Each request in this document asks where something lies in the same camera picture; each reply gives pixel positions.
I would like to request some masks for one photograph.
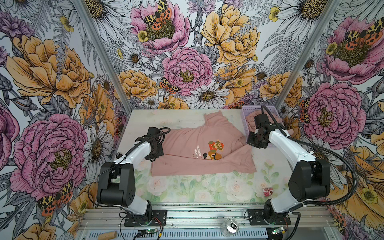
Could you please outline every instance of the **floral table mat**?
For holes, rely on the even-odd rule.
[[[119,145],[120,152],[132,146],[148,127],[198,127],[204,124],[203,114],[217,110],[134,110]],[[241,110],[221,110],[223,115],[244,133]],[[252,149],[257,172],[151,176],[151,162],[142,160],[135,168],[136,194],[151,202],[265,202],[288,188],[292,173],[283,154],[275,147]],[[264,188],[272,188],[266,197]]]

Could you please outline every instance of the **white tabletop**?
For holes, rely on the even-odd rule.
[[[204,125],[204,114],[218,110],[133,110],[118,152],[125,154],[135,139],[146,135],[149,127],[179,129]],[[241,110],[220,110],[243,134]],[[151,163],[135,167],[136,193],[152,202],[263,202],[269,197],[263,188],[273,187],[273,197],[287,188],[292,173],[288,161],[276,147],[252,149],[257,172],[209,175],[152,177]]]

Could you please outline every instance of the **table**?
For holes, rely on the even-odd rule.
[[[125,154],[135,139],[147,134],[149,127],[179,129],[204,125],[204,114],[218,110],[133,110],[117,152]],[[243,134],[241,110],[220,110]],[[152,203],[230,203],[265,202],[288,188],[292,170],[284,155],[276,147],[252,148],[257,172],[177,175],[152,177],[151,162],[141,161],[134,166],[136,194]],[[272,187],[273,195],[265,197],[264,187]]]

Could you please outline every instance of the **graphic print on shirt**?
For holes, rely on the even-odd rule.
[[[207,159],[208,156],[211,160],[219,160],[223,158],[222,155],[217,152],[217,150],[223,152],[224,144],[222,142],[220,142],[219,140],[217,140],[216,142],[210,141],[208,142],[208,145],[210,150],[208,153],[203,153],[204,159]]]

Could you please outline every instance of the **purple plastic basket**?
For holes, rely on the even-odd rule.
[[[275,106],[266,106],[269,111],[271,111],[272,114],[275,114],[275,115],[279,115],[279,113],[277,112]],[[257,106],[242,106],[241,107],[241,119],[243,121],[243,126],[244,126],[244,130],[245,130],[245,136],[246,138],[248,139],[248,135],[249,135],[249,129],[248,129],[248,124],[247,124],[247,120],[245,119],[246,116],[248,116],[249,114],[253,113],[254,111],[256,110],[261,110],[262,107],[261,105],[257,105]],[[275,147],[274,144],[272,143],[268,143],[268,147]]]

